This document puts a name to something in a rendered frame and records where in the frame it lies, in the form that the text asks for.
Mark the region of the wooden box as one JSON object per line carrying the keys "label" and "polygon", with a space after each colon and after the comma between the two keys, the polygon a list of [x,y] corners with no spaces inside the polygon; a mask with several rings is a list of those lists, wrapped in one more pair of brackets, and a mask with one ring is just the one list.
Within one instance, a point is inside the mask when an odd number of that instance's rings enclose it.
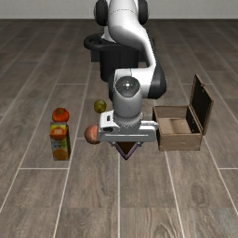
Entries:
{"label": "wooden box", "polygon": [[199,151],[202,128],[191,106],[154,106],[152,119],[158,124],[158,148],[168,151]]}

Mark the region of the wooden box lid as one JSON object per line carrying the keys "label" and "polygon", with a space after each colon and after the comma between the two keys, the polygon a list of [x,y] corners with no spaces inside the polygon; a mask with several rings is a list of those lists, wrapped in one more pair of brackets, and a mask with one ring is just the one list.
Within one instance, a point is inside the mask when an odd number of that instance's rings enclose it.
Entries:
{"label": "wooden box lid", "polygon": [[212,99],[205,83],[196,74],[193,79],[190,106],[197,119],[201,132],[205,135],[212,111],[214,100]]}

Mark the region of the red-orange peach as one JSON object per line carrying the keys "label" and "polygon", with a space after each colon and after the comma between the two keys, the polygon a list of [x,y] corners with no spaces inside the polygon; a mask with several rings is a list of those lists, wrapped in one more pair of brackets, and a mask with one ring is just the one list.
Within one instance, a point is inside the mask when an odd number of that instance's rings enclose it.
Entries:
{"label": "red-orange peach", "polygon": [[90,144],[99,144],[98,138],[98,126],[92,125],[85,130],[85,139]]}

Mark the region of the green round fruit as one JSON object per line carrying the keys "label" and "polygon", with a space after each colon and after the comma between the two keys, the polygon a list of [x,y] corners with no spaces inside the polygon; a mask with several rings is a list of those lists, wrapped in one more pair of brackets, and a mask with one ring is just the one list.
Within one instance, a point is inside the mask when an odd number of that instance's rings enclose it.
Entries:
{"label": "green round fruit", "polygon": [[106,111],[107,104],[103,99],[98,99],[94,103],[94,111],[97,113],[103,113]]}

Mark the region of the orange juice carton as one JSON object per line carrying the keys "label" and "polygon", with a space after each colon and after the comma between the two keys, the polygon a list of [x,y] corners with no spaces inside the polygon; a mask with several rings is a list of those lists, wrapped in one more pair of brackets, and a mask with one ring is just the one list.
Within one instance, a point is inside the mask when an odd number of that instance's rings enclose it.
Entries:
{"label": "orange juice carton", "polygon": [[53,159],[67,161],[71,156],[69,127],[66,123],[50,123],[50,142]]}

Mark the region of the red tomato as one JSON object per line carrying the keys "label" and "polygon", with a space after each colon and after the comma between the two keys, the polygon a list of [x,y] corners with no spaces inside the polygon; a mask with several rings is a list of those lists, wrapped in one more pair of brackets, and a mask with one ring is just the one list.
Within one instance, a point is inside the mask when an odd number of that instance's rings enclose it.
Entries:
{"label": "red tomato", "polygon": [[57,108],[52,113],[52,120],[57,123],[67,122],[69,118],[70,114],[65,108]]}

